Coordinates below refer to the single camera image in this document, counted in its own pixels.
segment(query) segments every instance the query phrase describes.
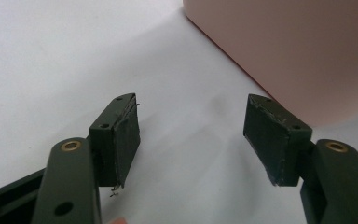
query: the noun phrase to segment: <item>white surface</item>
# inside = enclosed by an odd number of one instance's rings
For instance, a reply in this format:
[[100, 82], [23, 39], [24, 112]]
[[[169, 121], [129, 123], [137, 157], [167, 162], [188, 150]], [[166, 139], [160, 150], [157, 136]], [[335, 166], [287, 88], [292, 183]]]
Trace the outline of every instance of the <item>white surface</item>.
[[[262, 90], [171, 1], [0, 1], [0, 187], [43, 168], [136, 92], [142, 143], [103, 221], [305, 223], [298, 188], [274, 188], [242, 136]], [[358, 117], [314, 128], [358, 149]]]

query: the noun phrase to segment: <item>white table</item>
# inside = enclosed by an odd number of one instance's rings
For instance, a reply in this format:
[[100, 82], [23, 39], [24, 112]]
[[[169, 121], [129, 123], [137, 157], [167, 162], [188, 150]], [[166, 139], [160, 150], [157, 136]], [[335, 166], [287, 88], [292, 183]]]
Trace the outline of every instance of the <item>white table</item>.
[[[46, 166], [136, 92], [142, 142], [103, 222], [305, 223], [297, 188], [274, 188], [242, 127], [266, 95], [182, 9], [182, 1], [0, 1], [0, 187]], [[358, 149], [358, 116], [314, 127]]]

